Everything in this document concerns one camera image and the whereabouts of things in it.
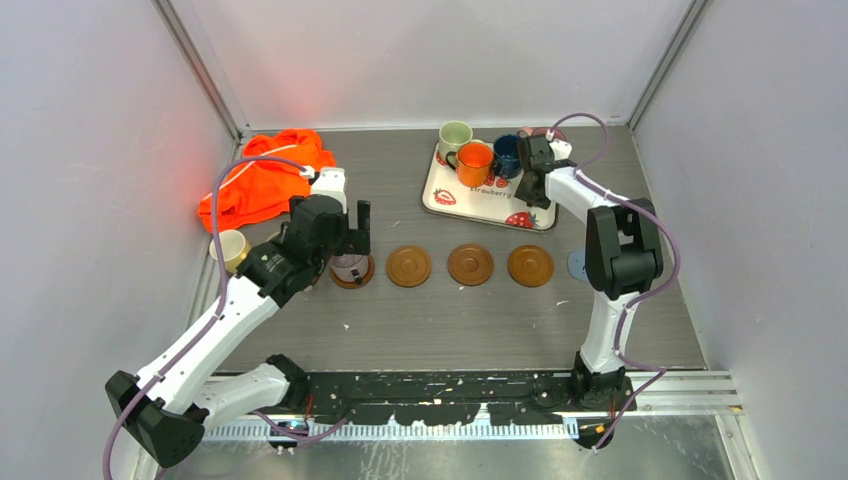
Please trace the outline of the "blue coaster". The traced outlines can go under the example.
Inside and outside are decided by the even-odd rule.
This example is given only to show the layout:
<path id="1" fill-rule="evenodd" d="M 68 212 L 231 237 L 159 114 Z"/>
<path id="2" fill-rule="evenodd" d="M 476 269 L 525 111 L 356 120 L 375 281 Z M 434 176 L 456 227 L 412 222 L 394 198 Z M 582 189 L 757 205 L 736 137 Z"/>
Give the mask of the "blue coaster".
<path id="1" fill-rule="evenodd" d="M 573 278 L 579 281 L 588 282 L 584 250 L 575 250 L 569 254 L 567 259 L 567 269 Z"/>

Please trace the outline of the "cream yellow mug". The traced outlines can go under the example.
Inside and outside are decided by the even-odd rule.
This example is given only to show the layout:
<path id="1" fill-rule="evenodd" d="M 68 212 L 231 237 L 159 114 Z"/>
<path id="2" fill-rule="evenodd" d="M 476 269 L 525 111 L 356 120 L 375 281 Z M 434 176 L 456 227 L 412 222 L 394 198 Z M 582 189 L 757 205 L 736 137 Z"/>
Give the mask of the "cream yellow mug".
<path id="1" fill-rule="evenodd" d="M 237 267 L 247 258 L 251 244 L 239 230 L 225 230 L 218 235 L 225 270 L 229 275 L 237 271 Z"/>

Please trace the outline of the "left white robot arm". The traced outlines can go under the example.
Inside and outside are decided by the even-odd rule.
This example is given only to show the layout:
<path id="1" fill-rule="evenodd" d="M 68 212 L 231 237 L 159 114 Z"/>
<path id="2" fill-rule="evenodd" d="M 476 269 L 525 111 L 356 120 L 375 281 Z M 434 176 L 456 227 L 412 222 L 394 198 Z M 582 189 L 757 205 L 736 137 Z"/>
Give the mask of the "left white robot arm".
<path id="1" fill-rule="evenodd" d="M 355 227 L 327 195 L 295 197 L 279 235 L 252 247 L 213 305 L 136 374 L 117 371 L 107 397 L 121 426 L 163 469 L 184 461 L 204 434 L 253 410 L 294 413 L 306 403 L 303 369 L 277 354 L 216 387 L 207 379 L 259 325 L 313 285 L 330 260 L 370 252 L 371 204 L 357 203 Z"/>

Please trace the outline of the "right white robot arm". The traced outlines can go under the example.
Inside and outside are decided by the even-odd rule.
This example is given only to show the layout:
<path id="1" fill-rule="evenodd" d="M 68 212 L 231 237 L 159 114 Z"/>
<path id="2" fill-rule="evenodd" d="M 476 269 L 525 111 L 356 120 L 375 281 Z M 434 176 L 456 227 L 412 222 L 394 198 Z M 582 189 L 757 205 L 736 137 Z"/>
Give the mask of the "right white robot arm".
<path id="1" fill-rule="evenodd" d="M 664 259 L 652 203 L 614 194 L 571 164 L 572 147 L 551 135 L 524 136 L 515 196 L 531 207 L 557 204 L 585 225 L 584 267 L 595 291 L 589 331 L 571 373 L 573 400 L 596 409 L 625 383 L 625 351 L 641 295 Z"/>

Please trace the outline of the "dark blue mug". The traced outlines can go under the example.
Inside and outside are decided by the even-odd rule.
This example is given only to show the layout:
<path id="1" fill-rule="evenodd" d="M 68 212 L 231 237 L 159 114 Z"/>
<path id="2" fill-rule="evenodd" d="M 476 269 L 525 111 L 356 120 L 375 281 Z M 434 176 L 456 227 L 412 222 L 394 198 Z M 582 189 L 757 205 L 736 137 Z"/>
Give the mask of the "dark blue mug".
<path id="1" fill-rule="evenodd" d="M 522 172 L 519 140 L 520 137 L 515 134 L 505 134 L 494 141 L 492 171 L 497 177 L 510 180 Z"/>

